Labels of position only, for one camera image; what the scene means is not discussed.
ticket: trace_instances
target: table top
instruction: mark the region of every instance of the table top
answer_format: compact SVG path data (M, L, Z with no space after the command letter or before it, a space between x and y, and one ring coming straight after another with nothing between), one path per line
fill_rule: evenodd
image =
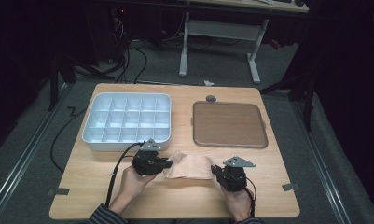
M292 190L284 191L282 185L290 180L277 145L268 114L259 91L254 88L193 87L160 85L97 85L92 99L100 92L159 92L172 98L172 133L167 150L160 157L171 157L180 150L188 155L209 156L215 164L233 156L256 164L244 171L256 186L257 217L296 217L298 202ZM204 101L207 95L216 97L217 102L254 104L260 109L266 125L268 146L258 148L199 147L193 141L192 106ZM90 217L100 203L105 202L111 174L122 152L93 151L82 140L82 131L89 113L76 138L70 159L67 162L59 188L70 189L67 195L56 195L49 215L54 219L81 219ZM118 194L121 170L131 165L125 158L119 166L113 197ZM124 213L126 218L191 218L230 217L225 199L215 179L167 179L159 174L148 184L144 193Z
M251 7L259 9L268 9L284 12L302 12L307 13L309 8L304 4L299 7L295 4L295 0L291 3L276 2L273 5L269 5L264 2L259 2L258 0L188 0L189 2L195 3L205 3L205 4L215 4L215 5L225 5L233 7Z

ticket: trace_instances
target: plastic organizer tray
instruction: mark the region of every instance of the plastic organizer tray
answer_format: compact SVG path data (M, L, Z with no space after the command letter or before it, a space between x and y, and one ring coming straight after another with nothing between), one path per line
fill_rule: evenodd
M95 151L124 151L150 138L159 150L165 150L171 134L171 111L167 94L99 93L93 99L82 139Z

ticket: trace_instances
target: rectangular plastic lid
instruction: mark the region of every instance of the rectangular plastic lid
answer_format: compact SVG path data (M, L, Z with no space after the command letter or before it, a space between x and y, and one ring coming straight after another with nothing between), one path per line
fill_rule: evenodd
M256 105L196 102L193 105L193 140L205 147L268 146L268 137Z

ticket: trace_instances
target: hand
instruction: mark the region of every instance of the hand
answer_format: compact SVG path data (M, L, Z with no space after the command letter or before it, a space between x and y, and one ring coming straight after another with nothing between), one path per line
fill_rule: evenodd
M221 190L225 195L228 210L236 222L246 220L250 217L251 200L244 189L237 192L230 192L221 186Z
M123 170L119 194L111 202L109 209L122 215L129 204L144 191L145 186L156 176L140 176L132 166Z

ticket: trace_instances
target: person's left hand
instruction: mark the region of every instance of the person's left hand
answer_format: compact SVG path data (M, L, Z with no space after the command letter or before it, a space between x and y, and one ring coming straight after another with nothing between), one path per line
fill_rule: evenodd
M122 215L129 204L144 191L146 185L155 179L156 176L140 176L132 166L126 168L122 173L119 194L111 202L109 209Z

